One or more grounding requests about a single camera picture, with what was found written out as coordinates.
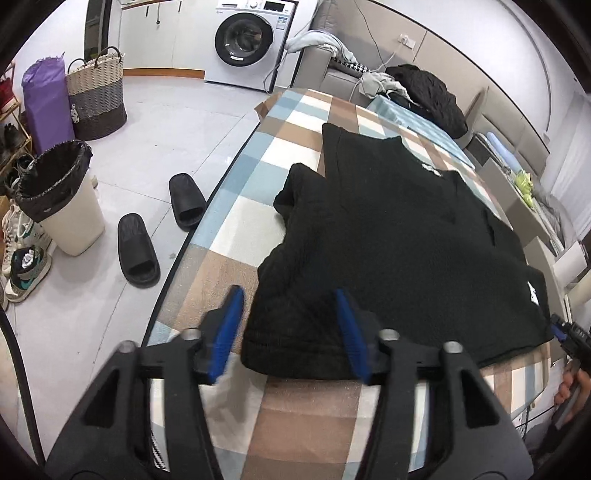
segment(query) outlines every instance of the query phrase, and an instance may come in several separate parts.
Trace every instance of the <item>wall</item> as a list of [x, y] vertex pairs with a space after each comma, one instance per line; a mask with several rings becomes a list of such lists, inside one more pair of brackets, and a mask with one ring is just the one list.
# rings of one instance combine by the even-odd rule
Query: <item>wall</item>
[[84, 30], [88, 0], [66, 0], [39, 26], [14, 58], [14, 90], [22, 99], [21, 81], [25, 71], [38, 59], [64, 53], [66, 68], [84, 57]]
[[551, 41], [510, 0], [377, 1], [467, 55], [511, 97], [540, 135], [548, 128], [551, 138], [558, 130], [576, 88], [574, 74]]

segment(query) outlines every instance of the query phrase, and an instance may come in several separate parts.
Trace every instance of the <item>checkered bedspread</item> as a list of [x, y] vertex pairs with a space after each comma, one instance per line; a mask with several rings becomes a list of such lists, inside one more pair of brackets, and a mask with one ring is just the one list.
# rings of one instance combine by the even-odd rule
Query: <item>checkered bedspread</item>
[[[444, 148], [351, 103], [312, 90], [288, 90], [259, 106], [265, 116], [215, 194], [176, 272], [150, 344], [197, 326], [217, 308], [231, 284], [245, 289], [248, 317], [256, 268], [284, 237], [273, 209], [290, 166], [301, 162], [324, 174], [322, 124], [384, 138], [402, 136], [423, 162], [457, 170], [472, 191], [500, 215], [496, 200], [473, 170]], [[241, 334], [218, 384], [202, 387], [207, 423], [225, 480], [352, 479], [358, 469], [379, 387], [356, 381], [267, 377], [242, 366]], [[548, 381], [548, 348], [483, 369], [502, 405], [516, 417]], [[424, 462], [429, 423], [428, 385], [417, 385], [412, 459]], [[152, 387], [152, 428], [165, 457], [163, 384]]]

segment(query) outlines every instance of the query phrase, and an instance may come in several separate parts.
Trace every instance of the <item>tile floor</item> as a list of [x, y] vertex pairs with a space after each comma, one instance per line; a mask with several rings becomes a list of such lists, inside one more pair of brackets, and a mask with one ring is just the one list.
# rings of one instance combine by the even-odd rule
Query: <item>tile floor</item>
[[[168, 179], [190, 173], [208, 198], [257, 126], [253, 108], [266, 97], [195, 79], [126, 77], [124, 85], [128, 122], [89, 142], [105, 233], [79, 257], [57, 249], [39, 288], [8, 312], [46, 454], [115, 346], [143, 338], [187, 235], [174, 221]], [[129, 212], [144, 218], [160, 261], [160, 282], [146, 290], [129, 285], [119, 267], [117, 223]], [[26, 443], [22, 415], [17, 429]]]

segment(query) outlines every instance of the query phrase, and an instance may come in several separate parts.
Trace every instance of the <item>black jacket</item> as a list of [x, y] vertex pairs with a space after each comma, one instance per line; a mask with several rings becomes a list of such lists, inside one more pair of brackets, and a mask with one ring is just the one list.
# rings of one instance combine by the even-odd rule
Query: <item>black jacket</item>
[[457, 340], [481, 367], [552, 338], [544, 277], [457, 172], [426, 170], [400, 137], [325, 124], [323, 141], [326, 178], [295, 164], [275, 198], [285, 239], [258, 269], [244, 365], [277, 377], [350, 378], [338, 287], [384, 327], [424, 345]]
[[386, 68], [386, 73], [406, 88], [408, 95], [422, 108], [411, 104], [411, 110], [445, 130], [452, 138], [460, 138], [468, 132], [462, 110], [456, 104], [456, 96], [447, 91], [445, 83], [430, 72], [415, 65], [405, 64]]

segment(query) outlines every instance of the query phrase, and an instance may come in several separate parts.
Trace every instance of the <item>purple bag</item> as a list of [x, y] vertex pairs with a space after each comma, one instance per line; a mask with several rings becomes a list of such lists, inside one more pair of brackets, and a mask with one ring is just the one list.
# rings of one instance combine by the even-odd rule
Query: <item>purple bag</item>
[[37, 60], [22, 77], [22, 96], [37, 154], [74, 140], [64, 56]]

